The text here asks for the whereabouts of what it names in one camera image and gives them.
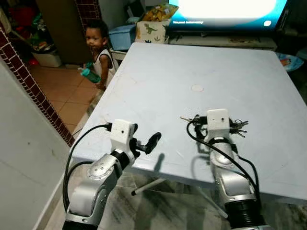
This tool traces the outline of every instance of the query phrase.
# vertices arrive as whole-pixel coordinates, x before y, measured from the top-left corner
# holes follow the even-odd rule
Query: white table
[[[155,150],[130,170],[208,187],[210,167],[179,117],[216,108],[249,121],[245,139],[232,137],[256,165],[261,192],[306,201],[307,107],[271,51],[134,43],[81,134],[116,118],[137,123],[135,137],[143,142],[160,131]],[[99,159],[109,153],[108,136],[93,131],[73,157]]]

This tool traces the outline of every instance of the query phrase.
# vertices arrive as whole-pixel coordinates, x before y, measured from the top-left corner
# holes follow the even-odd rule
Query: blue plastic container
[[[114,50],[128,50],[135,40],[135,25],[116,27],[109,35]]]

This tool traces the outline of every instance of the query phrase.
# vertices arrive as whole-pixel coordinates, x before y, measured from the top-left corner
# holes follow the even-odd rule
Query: gray floor
[[[85,168],[72,176],[69,193],[81,181]],[[189,185],[165,181],[131,196],[131,191],[154,178],[124,172],[109,195],[100,230],[229,230],[221,218]],[[214,197],[214,191],[204,191]],[[307,207],[264,202],[266,221],[277,230],[307,230]],[[64,223],[62,200],[57,204],[45,230],[60,230]]]

